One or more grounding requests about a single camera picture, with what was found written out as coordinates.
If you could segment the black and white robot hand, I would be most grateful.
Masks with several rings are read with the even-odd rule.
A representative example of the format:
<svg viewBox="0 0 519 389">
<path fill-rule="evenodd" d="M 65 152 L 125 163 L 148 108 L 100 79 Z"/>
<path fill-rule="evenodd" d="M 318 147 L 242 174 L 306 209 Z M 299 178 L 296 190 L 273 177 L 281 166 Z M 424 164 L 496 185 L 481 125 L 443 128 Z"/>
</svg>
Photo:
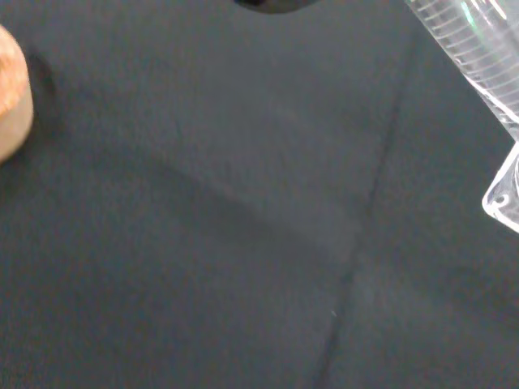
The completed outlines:
<svg viewBox="0 0 519 389">
<path fill-rule="evenodd" d="M 234 0 L 234 3 L 261 14 L 278 15 L 309 7 L 320 0 Z"/>
</svg>

